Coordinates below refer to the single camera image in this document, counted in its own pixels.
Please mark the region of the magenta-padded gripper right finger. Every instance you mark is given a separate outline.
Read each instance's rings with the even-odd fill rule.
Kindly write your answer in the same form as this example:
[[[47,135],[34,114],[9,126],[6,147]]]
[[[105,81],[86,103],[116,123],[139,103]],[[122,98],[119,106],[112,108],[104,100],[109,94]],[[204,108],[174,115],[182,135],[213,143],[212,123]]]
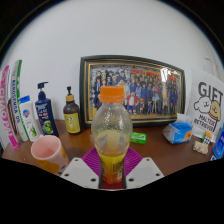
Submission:
[[[140,188],[163,177],[163,173],[150,157],[142,157],[134,149],[128,149],[124,158],[124,189]]]

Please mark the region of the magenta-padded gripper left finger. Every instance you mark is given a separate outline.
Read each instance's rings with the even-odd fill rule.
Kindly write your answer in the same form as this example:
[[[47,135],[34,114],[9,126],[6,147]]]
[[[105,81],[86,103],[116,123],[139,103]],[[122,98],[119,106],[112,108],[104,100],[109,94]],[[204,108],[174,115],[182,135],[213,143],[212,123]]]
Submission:
[[[99,189],[102,179],[97,150],[92,148],[82,158],[74,157],[61,177],[84,188]]]

